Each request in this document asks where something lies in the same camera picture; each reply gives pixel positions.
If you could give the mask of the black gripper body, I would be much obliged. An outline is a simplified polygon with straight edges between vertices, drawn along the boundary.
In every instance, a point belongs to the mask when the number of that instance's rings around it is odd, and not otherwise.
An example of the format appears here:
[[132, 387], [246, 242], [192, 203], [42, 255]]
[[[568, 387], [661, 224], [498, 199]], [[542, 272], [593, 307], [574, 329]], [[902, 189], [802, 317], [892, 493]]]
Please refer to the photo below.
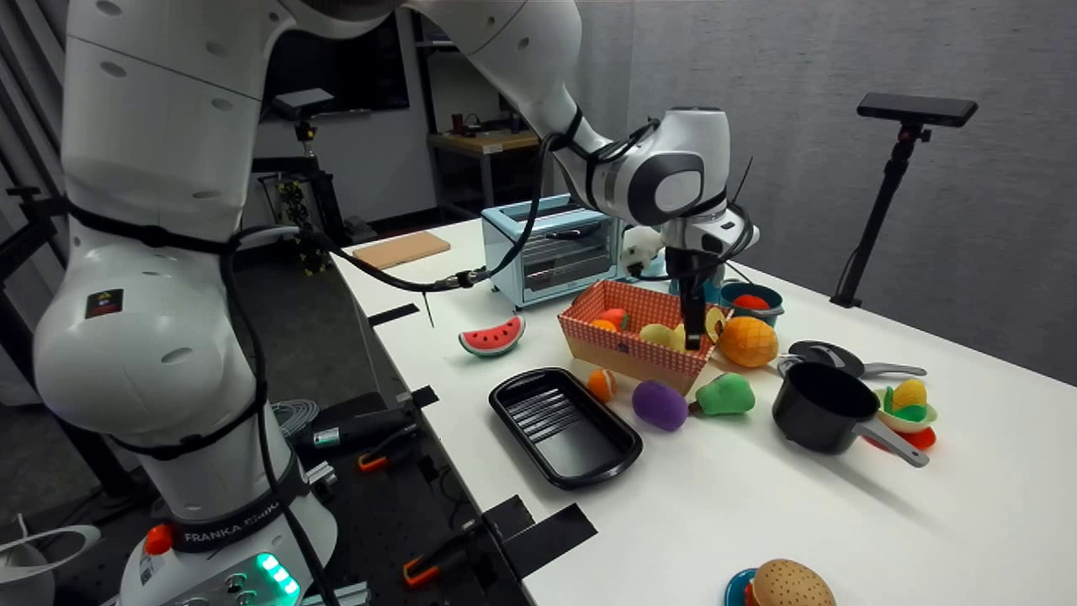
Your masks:
[[737, 206], [672, 220], [662, 227], [666, 270], [672, 281], [712, 281], [726, 261], [748, 254], [759, 238], [760, 228]]

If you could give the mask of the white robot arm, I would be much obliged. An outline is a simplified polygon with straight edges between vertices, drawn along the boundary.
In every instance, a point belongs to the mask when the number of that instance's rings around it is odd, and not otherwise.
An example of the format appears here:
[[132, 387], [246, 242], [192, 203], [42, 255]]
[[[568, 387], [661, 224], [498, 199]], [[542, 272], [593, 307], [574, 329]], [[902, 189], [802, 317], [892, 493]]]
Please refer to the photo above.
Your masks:
[[171, 522], [132, 550], [114, 606], [300, 606], [341, 525], [268, 411], [234, 285], [268, 55], [291, 32], [371, 35], [415, 10], [513, 102], [583, 206], [662, 231], [688, 337], [704, 281], [759, 242], [735, 206], [731, 123], [672, 108], [599, 134], [568, 90], [575, 0], [70, 0], [60, 167], [67, 270], [35, 332], [46, 411], [132, 453]]

